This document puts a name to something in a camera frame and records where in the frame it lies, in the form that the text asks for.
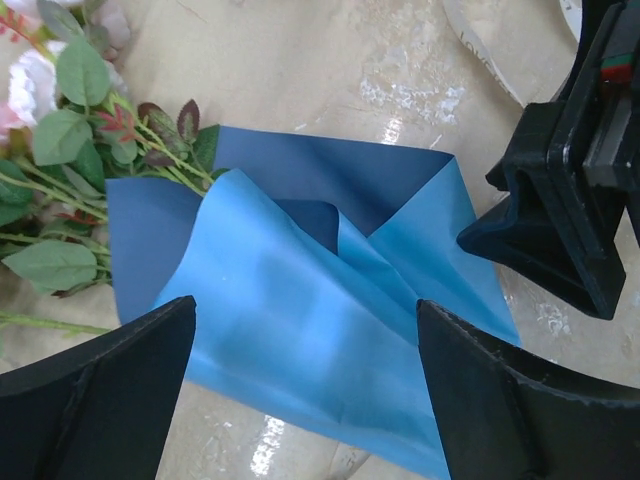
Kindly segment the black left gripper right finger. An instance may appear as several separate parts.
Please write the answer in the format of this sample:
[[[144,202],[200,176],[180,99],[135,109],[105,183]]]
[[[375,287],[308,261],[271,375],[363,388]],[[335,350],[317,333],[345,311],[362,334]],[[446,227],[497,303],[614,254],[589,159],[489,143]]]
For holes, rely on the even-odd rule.
[[[419,352],[453,479],[639,477],[639,391],[554,364],[440,305]]]

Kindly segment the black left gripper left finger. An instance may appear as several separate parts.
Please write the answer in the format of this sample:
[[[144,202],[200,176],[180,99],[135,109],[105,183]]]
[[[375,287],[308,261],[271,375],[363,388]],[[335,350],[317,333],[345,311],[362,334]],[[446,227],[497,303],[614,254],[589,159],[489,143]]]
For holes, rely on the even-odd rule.
[[[1,376],[4,479],[153,479],[194,341],[177,298]]]

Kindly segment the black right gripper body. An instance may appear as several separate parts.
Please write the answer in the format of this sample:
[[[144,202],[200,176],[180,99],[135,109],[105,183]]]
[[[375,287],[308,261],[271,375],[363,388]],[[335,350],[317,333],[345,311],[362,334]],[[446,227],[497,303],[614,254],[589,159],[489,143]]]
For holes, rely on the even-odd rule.
[[[559,230],[639,221],[639,4],[586,1],[578,53],[549,144]]]

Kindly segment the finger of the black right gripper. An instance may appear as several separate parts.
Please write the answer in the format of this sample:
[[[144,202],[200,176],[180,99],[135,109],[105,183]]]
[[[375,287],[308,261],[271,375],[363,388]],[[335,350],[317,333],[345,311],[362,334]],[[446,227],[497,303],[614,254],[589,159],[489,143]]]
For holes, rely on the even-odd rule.
[[[487,181],[508,194],[457,237],[467,253],[502,264],[582,313],[611,320],[626,274],[613,249],[589,255],[546,171],[559,103],[533,103]]]

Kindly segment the blue wrapping paper sheet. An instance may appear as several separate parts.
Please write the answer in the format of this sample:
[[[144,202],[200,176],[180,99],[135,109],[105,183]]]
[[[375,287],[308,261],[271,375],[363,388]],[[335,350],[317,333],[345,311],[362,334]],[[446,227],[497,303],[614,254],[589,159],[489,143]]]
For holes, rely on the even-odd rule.
[[[475,214],[456,158],[224,127],[207,159],[222,174],[204,195],[107,182],[120,320],[190,295],[191,381],[447,478],[417,302],[519,340],[493,265],[457,244]]]

